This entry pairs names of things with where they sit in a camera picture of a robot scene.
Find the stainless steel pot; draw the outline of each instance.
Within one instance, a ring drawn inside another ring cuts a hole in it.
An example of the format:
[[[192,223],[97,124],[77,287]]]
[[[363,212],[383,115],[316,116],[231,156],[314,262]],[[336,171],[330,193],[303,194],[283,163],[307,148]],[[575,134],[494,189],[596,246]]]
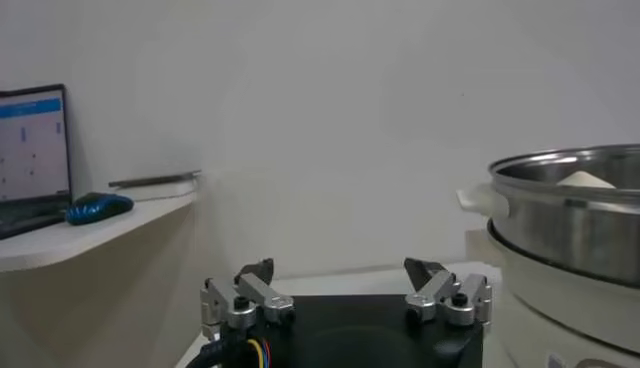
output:
[[[557,185],[577,171],[615,189]],[[640,287],[640,145],[515,156],[489,172],[491,184],[458,198],[465,210],[491,217],[503,243],[583,276]]]

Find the blue computer mouse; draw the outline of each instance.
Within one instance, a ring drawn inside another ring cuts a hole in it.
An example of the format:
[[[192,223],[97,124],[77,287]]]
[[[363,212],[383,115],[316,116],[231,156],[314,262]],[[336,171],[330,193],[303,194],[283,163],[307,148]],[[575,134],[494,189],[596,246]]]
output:
[[[65,218],[71,225],[84,225],[131,211],[132,208],[133,201],[127,197],[89,193],[73,202]]]

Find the laptop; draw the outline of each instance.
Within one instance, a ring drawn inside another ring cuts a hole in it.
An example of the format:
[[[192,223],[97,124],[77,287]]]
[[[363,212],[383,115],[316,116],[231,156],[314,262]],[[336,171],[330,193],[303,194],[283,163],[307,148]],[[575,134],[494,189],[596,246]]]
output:
[[[0,92],[0,239],[64,221],[72,200],[65,94],[63,85]]]

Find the wall shelf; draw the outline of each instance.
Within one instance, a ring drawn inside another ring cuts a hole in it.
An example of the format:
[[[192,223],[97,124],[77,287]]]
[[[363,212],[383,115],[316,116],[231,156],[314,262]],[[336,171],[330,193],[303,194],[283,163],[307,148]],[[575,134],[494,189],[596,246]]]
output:
[[[0,240],[0,272],[63,262],[193,203],[196,194],[136,202],[131,212],[83,226],[60,223]]]

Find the laptop screen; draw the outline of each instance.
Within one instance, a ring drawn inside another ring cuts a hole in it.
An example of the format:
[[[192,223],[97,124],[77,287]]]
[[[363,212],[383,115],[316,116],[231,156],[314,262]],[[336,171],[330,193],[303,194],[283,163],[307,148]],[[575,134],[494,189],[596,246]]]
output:
[[[64,90],[0,97],[0,203],[70,198]]]

